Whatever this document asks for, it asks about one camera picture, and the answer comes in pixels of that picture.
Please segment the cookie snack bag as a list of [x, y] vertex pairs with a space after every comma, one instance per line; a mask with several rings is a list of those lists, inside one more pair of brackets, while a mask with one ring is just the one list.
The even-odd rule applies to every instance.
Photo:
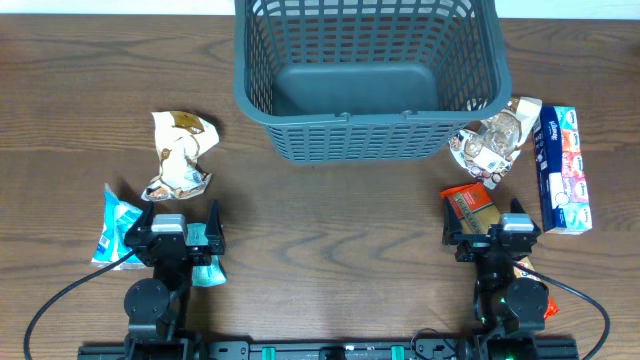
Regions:
[[499, 113], [481, 120], [478, 130], [462, 129], [451, 137], [454, 160], [476, 181], [494, 189], [511, 171], [541, 110], [540, 99], [512, 97]]

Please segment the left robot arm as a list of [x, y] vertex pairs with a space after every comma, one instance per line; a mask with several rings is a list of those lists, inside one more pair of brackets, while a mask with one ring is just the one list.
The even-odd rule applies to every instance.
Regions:
[[202, 244], [187, 243], [188, 229], [180, 214], [157, 215], [149, 205], [127, 231], [124, 243], [153, 276], [133, 284], [124, 298], [129, 317], [125, 339], [127, 359], [199, 360], [209, 357], [202, 336], [186, 328], [192, 274], [225, 252], [219, 206], [213, 202]]

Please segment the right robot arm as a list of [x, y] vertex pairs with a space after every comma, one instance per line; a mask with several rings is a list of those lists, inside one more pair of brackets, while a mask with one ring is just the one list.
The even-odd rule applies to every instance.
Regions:
[[442, 242], [458, 262], [476, 268], [473, 311], [482, 328], [456, 345], [459, 359], [537, 359], [534, 335], [545, 328], [549, 289], [517, 277], [514, 268], [532, 252], [540, 229], [517, 200], [484, 234], [466, 234], [451, 201], [444, 201]]

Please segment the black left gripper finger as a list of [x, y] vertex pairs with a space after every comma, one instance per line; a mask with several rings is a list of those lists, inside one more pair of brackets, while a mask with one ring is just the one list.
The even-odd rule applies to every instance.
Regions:
[[205, 237], [209, 245], [223, 244], [223, 231], [219, 218], [219, 205], [217, 200], [213, 201], [209, 211], [208, 221], [205, 227]]
[[140, 235], [151, 231], [153, 218], [155, 214], [155, 204], [149, 202], [148, 206], [143, 210], [141, 215], [133, 224], [133, 234]]

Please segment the teal plastic packet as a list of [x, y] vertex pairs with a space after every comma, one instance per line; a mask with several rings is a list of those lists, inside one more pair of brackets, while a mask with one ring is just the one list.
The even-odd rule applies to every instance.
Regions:
[[[203, 223], [190, 223], [187, 225], [189, 246], [207, 245], [205, 236], [206, 225]], [[195, 266], [192, 271], [192, 285], [194, 287], [208, 288], [223, 285], [227, 282], [227, 276], [220, 264], [217, 255], [212, 256], [212, 262], [206, 266]]]

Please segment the orange spaghetti packet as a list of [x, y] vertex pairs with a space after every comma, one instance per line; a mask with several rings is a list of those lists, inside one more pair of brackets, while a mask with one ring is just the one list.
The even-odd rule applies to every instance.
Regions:
[[452, 187], [440, 196], [452, 205], [463, 234], [486, 234], [491, 225], [500, 222], [501, 212], [481, 183]]

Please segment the blue tissue multipack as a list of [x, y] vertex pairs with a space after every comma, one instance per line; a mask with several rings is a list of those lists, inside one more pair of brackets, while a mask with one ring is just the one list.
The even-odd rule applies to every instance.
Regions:
[[544, 106], [533, 127], [543, 229], [580, 235], [593, 219], [576, 109]]

